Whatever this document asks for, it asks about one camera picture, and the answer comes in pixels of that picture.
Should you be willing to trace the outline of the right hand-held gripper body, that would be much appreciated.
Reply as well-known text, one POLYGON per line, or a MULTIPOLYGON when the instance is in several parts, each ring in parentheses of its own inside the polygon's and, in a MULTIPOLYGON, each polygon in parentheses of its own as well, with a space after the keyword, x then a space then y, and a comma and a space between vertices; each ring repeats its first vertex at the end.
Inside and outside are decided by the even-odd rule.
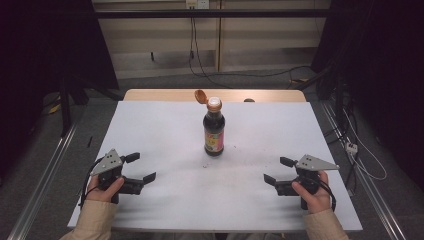
POLYGON ((331 196, 332 210, 336 209, 337 201, 327 183, 320 179, 319 171, 338 170, 339 166, 320 158, 304 155, 294 166, 297 177, 291 181, 277 181, 274 185, 278 196, 297 196, 292 188, 293 182, 300 183, 309 193, 314 195, 320 187, 326 190, 331 196))

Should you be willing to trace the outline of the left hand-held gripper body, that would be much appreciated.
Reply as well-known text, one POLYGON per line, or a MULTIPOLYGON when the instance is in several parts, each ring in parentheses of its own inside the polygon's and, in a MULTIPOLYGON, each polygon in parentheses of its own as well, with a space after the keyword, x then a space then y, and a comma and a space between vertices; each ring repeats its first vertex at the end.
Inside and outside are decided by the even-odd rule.
POLYGON ((126 178, 122 175, 126 156, 120 156, 115 149, 111 149, 98 161, 90 173, 91 176, 98 176, 98 188, 101 190, 106 190, 120 177, 124 179, 123 186, 111 199, 114 204, 119 203, 120 194, 139 195, 144 187, 142 180, 126 178))

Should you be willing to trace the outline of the person's left hand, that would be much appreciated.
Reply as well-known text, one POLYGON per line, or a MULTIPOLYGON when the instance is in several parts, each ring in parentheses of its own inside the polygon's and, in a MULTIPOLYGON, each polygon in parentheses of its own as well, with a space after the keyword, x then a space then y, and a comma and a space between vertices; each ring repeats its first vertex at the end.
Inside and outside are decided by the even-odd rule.
POLYGON ((86 194, 87 200, 110 202, 113 195, 116 194, 124 184, 122 177, 116 179, 106 190, 98 188, 98 176, 93 176, 88 184, 88 192, 86 194))

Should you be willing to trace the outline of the person's right hand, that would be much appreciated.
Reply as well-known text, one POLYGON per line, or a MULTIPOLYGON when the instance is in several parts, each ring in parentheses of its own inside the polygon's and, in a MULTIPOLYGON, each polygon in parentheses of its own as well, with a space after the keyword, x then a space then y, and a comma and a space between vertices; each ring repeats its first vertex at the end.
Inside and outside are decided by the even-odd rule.
POLYGON ((306 202, 308 212, 310 214, 319 213, 328 209, 332 209, 330 194, 322 187, 312 195, 300 183, 293 182, 292 188, 306 202))

